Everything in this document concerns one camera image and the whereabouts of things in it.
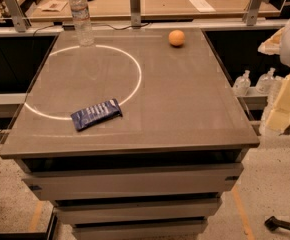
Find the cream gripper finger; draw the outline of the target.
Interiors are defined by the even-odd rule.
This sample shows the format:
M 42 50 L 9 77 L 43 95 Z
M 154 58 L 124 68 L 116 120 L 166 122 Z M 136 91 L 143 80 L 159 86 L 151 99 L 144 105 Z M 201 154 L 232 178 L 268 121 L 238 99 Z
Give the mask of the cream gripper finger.
M 266 55 L 279 55 L 282 33 L 283 28 L 276 31 L 270 38 L 261 43 L 258 51 Z
M 282 85 L 275 98 L 273 108 L 266 119 L 265 126 L 278 133 L 283 133 L 290 125 L 290 74 L 282 80 Z

